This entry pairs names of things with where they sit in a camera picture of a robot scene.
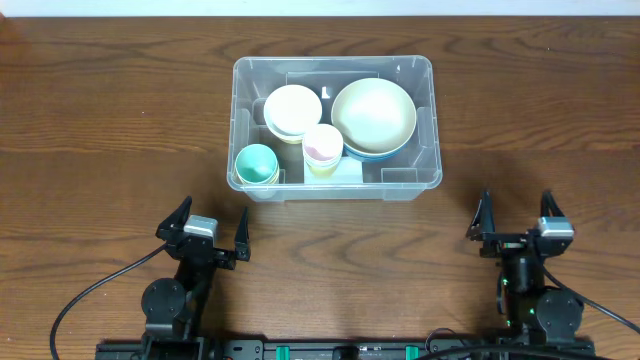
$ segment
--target plastic bin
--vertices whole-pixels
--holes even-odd
[[[322,101],[322,123],[331,124],[331,107],[338,93],[353,81],[377,77],[402,86],[417,108],[417,127],[396,156],[363,163],[362,184],[304,183],[301,145],[280,141],[265,125],[264,103],[275,89],[299,84]],[[255,201],[382,199],[408,201],[442,180],[442,163],[433,89],[433,69],[424,56],[363,57],[245,57],[233,67],[231,130],[227,181]],[[234,174],[240,150],[253,143],[270,146],[280,164],[279,183],[245,185]]]

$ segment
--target wooden table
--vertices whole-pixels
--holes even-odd
[[[0,358],[45,359],[78,292],[160,245],[187,194],[253,257],[214,280],[204,330],[278,338],[424,338],[504,327],[499,269],[464,239],[480,192],[522,231],[551,188],[577,228],[548,262],[640,323],[637,18],[7,19],[0,29]],[[434,65],[444,181],[405,203],[256,204],[226,184],[231,68],[246,55],[422,54]],[[138,339],[161,254],[92,293],[58,332],[63,359]],[[598,354],[637,335],[587,308]]]

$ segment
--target brown wood surface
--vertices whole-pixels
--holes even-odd
[[[78,292],[157,247],[184,198],[253,257],[214,281],[205,330],[269,338],[424,338],[504,326],[494,262],[463,238],[490,187],[498,227],[551,188],[577,227],[550,270],[640,323],[640,19],[7,19],[0,25],[0,358],[45,359]],[[406,203],[255,204],[225,171],[232,66],[247,55],[422,54],[434,65],[444,181]],[[79,303],[63,359],[138,339],[166,254]],[[598,354],[631,330],[587,308]]]

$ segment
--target wooden tabletop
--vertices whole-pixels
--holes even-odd
[[[505,327],[494,261],[464,239],[481,190],[523,231],[554,190],[577,228],[548,261],[640,323],[640,19],[6,19],[0,28],[0,358],[45,359],[78,292],[159,246],[186,195],[220,222],[249,206],[252,259],[220,271],[204,330],[279,338],[425,338]],[[434,66],[444,180],[412,202],[256,204],[226,183],[243,56],[420,54]],[[63,359],[139,339],[161,254],[76,305]],[[630,329],[587,308],[580,335],[637,359]]]

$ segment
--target gray plastic container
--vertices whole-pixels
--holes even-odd
[[[322,101],[322,123],[331,124],[331,107],[348,84],[381,78],[400,85],[413,99],[418,122],[408,144],[396,156],[363,163],[362,184],[304,184],[301,145],[273,135],[264,121],[269,94],[289,84],[313,90]],[[234,174],[234,161],[249,144],[271,147],[278,156],[280,179],[273,185],[245,185]],[[231,130],[227,182],[255,201],[382,199],[408,201],[442,181],[433,69],[424,56],[245,57],[233,67]]]

